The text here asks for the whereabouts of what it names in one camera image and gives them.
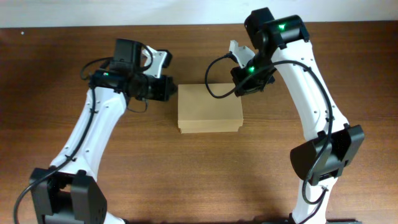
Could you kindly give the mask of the cardboard box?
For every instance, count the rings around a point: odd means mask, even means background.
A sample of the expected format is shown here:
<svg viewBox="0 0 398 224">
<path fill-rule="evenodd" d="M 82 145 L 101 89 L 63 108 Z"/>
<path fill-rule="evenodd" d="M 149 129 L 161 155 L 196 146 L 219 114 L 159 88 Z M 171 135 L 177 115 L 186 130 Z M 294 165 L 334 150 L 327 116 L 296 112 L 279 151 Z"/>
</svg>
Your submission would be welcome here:
<svg viewBox="0 0 398 224">
<path fill-rule="evenodd" d="M 243 126 L 240 97 L 212 97 L 204 84 L 178 86 L 178 128 L 182 134 L 237 132 Z"/>
</svg>

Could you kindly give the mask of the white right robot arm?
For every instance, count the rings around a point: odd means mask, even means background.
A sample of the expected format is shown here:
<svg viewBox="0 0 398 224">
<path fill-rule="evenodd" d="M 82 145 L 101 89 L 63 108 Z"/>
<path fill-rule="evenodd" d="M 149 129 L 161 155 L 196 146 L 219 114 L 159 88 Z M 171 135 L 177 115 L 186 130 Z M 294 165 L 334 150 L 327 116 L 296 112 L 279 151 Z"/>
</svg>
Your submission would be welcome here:
<svg viewBox="0 0 398 224">
<path fill-rule="evenodd" d="M 302 124 L 305 142 L 290 152 L 300 182 L 287 223 L 326 223 L 331 190 L 364 141 L 363 129 L 350 125 L 333 101 L 299 16 L 275 19 L 265 7 L 252 11 L 244 26 L 257 52 L 231 42 L 239 64 L 231 70 L 235 95 L 264 90 L 279 72 Z"/>
</svg>

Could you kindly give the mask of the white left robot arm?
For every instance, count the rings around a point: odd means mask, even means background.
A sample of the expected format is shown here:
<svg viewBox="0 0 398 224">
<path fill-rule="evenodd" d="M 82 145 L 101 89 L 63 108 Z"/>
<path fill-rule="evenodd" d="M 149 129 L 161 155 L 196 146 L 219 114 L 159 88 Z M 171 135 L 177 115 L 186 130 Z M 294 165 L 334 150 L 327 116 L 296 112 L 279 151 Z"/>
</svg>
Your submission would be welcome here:
<svg viewBox="0 0 398 224">
<path fill-rule="evenodd" d="M 32 195 L 38 223 L 127 223 L 108 211 L 98 171 L 106 145 L 131 99 L 168 101 L 177 92 L 162 74 L 172 54 L 141 42 L 117 39 L 114 54 L 82 80 L 89 89 L 81 115 L 49 168 L 33 170 L 26 192 Z"/>
</svg>

